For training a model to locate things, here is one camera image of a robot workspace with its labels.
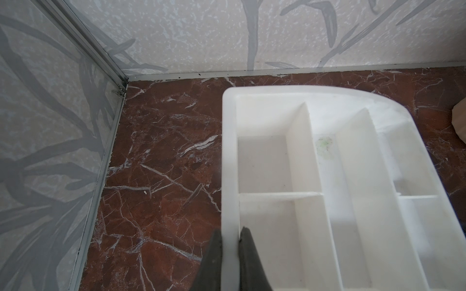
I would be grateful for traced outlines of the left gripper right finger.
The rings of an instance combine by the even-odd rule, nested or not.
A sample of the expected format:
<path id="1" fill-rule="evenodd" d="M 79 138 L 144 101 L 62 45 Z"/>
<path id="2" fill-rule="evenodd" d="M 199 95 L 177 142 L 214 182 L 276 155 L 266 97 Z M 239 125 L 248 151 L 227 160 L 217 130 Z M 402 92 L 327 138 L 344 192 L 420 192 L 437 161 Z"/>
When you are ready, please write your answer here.
<path id="1" fill-rule="evenodd" d="M 243 227 L 239 240 L 240 290 L 272 291 L 257 252 L 252 233 Z"/>

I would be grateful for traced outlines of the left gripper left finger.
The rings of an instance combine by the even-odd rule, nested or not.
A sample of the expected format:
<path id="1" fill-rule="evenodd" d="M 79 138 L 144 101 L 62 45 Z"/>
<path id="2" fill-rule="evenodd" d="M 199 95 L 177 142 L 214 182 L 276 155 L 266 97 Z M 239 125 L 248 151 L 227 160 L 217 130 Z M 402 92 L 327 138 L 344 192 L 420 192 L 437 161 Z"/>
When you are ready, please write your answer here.
<path id="1" fill-rule="evenodd" d="M 221 291 L 222 234 L 214 230 L 190 291 Z"/>

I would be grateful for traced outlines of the white plastic drawer organizer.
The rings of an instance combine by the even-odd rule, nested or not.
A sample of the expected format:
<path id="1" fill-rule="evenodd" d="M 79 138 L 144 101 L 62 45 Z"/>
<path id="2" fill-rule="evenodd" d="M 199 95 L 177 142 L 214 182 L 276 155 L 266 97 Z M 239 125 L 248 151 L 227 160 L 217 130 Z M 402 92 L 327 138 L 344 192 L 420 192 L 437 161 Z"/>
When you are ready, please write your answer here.
<path id="1" fill-rule="evenodd" d="M 222 100 L 222 289 L 247 227 L 275 291 L 463 291 L 466 238 L 409 111 L 326 86 Z"/>

